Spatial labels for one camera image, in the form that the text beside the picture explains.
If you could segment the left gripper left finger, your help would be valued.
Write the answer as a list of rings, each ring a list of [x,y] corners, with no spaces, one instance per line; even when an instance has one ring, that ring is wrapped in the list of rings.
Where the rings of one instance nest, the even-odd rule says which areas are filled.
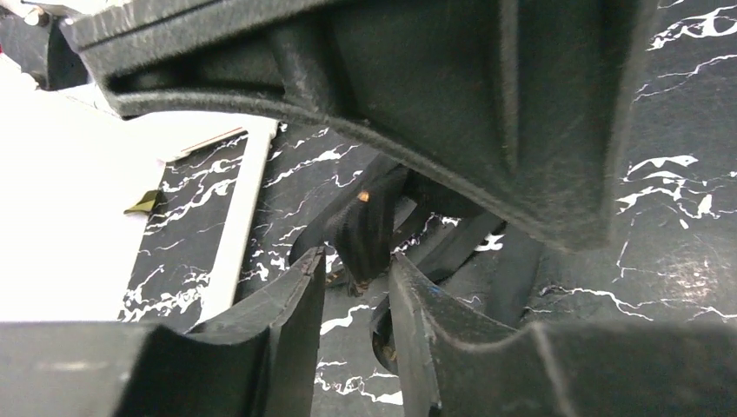
[[[1,327],[4,416],[307,416],[324,301],[322,248],[228,310],[155,322]]]

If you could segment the black ribbon gold lettering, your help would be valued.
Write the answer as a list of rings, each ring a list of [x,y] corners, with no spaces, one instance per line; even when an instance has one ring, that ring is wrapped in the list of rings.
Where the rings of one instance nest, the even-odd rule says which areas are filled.
[[[370,324],[376,359],[392,374],[498,376],[532,380],[544,374],[537,329],[519,329],[541,247],[490,213],[462,220],[418,262],[394,254],[395,205],[409,170],[377,157],[299,235],[289,259],[328,243],[340,256],[349,294],[361,295],[378,275],[390,290]],[[490,231],[505,238],[498,268],[474,309],[443,286]]]

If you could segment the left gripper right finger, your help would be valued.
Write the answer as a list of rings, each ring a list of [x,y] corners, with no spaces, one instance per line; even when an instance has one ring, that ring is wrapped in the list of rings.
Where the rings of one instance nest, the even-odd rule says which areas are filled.
[[[514,329],[405,256],[389,298],[407,416],[733,416],[736,329],[702,321],[532,322]]]

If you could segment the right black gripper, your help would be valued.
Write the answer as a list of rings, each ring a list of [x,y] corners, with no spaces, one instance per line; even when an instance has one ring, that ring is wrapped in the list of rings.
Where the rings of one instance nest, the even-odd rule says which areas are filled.
[[[327,125],[559,250],[597,248],[655,1],[125,1],[61,31],[123,116]]]

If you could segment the white pvc pipe frame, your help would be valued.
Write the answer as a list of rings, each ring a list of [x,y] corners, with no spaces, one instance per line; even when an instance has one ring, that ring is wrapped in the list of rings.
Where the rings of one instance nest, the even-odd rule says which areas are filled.
[[[193,111],[123,122],[1,59],[1,319],[140,321],[123,307],[144,224],[126,208],[164,171],[157,155],[206,126],[249,135],[197,300],[201,318],[233,301],[275,120]]]

